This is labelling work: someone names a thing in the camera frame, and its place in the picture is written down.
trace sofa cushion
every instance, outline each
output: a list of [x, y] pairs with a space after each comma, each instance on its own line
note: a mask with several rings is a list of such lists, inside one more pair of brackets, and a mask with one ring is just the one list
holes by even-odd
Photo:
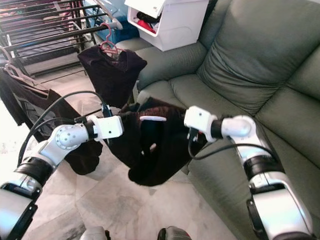
[[128, 40], [120, 41], [116, 44], [119, 49], [129, 49], [131, 51], [137, 51], [141, 49], [147, 49], [153, 47], [151, 43], [140, 37], [134, 37]]
[[[311, 212], [314, 233], [320, 234], [320, 169], [274, 133], [266, 135], [277, 151], [293, 187]], [[217, 142], [198, 156], [225, 145]], [[250, 198], [248, 180], [234, 150], [226, 150], [204, 160], [193, 160], [188, 166], [197, 189], [224, 220], [238, 239], [254, 237], [246, 200]]]
[[313, 1], [233, 0], [197, 74], [254, 115], [319, 45], [319, 16]]
[[256, 117], [320, 168], [320, 47]]
[[169, 51], [160, 51], [156, 47], [144, 48], [136, 54], [148, 62], [137, 82], [137, 89], [142, 90], [157, 81], [194, 74], [203, 63], [207, 49], [198, 41]]
[[245, 114], [240, 108], [211, 90], [196, 74], [153, 83], [139, 93], [137, 101], [143, 103], [148, 97], [184, 108], [196, 105], [219, 116]]

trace pink hanger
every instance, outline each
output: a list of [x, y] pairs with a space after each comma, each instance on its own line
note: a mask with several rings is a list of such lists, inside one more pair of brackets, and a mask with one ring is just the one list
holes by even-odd
[[105, 41], [103, 41], [100, 44], [101, 50], [106, 54], [120, 54], [121, 51], [124, 51], [121, 48], [117, 48], [116, 45], [109, 40], [109, 38], [111, 36], [111, 28], [110, 28], [110, 26], [107, 23], [101, 23], [100, 26], [106, 26], [109, 29], [109, 34], [106, 36]]
[[4, 54], [5, 63], [12, 64], [14, 62], [10, 54], [7, 52], [7, 50], [3, 46], [0, 46], [0, 51]]
[[[27, 85], [24, 85], [24, 87], [26, 89], [32, 90], [34, 92], [37, 92], [39, 94], [42, 94], [44, 96], [48, 96], [48, 93], [45, 92], [44, 90], [49, 90], [48, 88], [46, 88], [42, 83], [37, 82], [36, 80], [34, 80], [33, 78], [24, 75], [21, 70], [17, 67], [15, 67], [14, 65], [12, 65], [11, 63], [7, 63], [4, 66], [4, 70], [9, 74], [10, 77], [12, 77], [13, 79], [19, 80]], [[44, 90], [38, 89], [35, 86], [32, 86], [31, 83], [33, 83], [35, 86], [41, 86], [42, 88], [44, 88]]]

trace tiled floor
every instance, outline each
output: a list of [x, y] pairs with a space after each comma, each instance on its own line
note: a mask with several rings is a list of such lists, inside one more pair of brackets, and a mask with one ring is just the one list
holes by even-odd
[[[38, 80], [58, 75], [56, 72]], [[84, 72], [46, 85], [61, 95], [93, 90]], [[89, 94], [68, 101], [84, 114], [99, 107], [95, 97]], [[15, 124], [2, 102], [0, 115], [0, 176], [6, 178], [15, 168], [17, 152], [28, 129]], [[73, 240], [79, 239], [86, 228], [103, 226], [113, 240], [156, 240], [161, 228], [174, 225], [187, 230], [194, 240], [235, 240], [184, 173], [178, 172], [156, 187], [139, 186], [127, 174], [128, 168], [106, 146], [96, 171], [85, 176], [74, 173], [63, 161], [45, 185], [37, 201], [38, 210], [23, 239]]]

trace black garment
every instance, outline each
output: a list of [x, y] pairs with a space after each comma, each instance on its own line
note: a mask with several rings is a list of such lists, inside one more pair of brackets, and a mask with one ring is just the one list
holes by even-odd
[[[189, 129], [184, 126], [185, 112], [183, 108], [153, 98], [120, 111], [123, 135], [111, 139], [108, 146], [130, 167], [128, 176], [131, 181], [145, 186], [163, 184], [188, 163], [191, 158], [187, 140]], [[141, 121], [140, 116], [160, 116], [167, 120]], [[205, 138], [194, 143], [192, 152], [198, 152], [205, 143]]]
[[[33, 126], [40, 115], [60, 95], [53, 90], [48, 91], [48, 96], [41, 95], [32, 90], [24, 88], [23, 83], [10, 77], [3, 68], [0, 68], [0, 97], [18, 125], [25, 123], [29, 129]], [[66, 102], [62, 101], [44, 118], [68, 118], [74, 119], [80, 115]], [[53, 129], [63, 122], [50, 122], [44, 125], [34, 134], [38, 142], [49, 138]], [[94, 140], [81, 144], [76, 150], [70, 152], [65, 160], [72, 169], [80, 175], [94, 171], [99, 163], [99, 156], [102, 152], [102, 144]]]
[[78, 55], [95, 91], [112, 107], [122, 108], [128, 101], [140, 71], [147, 61], [135, 52], [122, 51], [118, 59], [93, 46]]
[[142, 11], [138, 11], [137, 14], [136, 14], [136, 17], [138, 19], [140, 19], [140, 20], [145, 21], [148, 24], [156, 24], [156, 23], [160, 22], [161, 14], [157, 18], [154, 18], [152, 16], [149, 16], [149, 15], [145, 14]]

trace dark brown towel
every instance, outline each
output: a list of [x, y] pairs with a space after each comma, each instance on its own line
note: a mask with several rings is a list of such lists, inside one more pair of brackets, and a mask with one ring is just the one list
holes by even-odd
[[[111, 152], [130, 170], [128, 177], [139, 185], [163, 184], [191, 159], [188, 153], [187, 135], [184, 126], [186, 110], [149, 98], [146, 103], [125, 106], [121, 116], [124, 133], [109, 141]], [[160, 116], [167, 120], [140, 120], [140, 116]], [[195, 143], [196, 153], [205, 144]]]

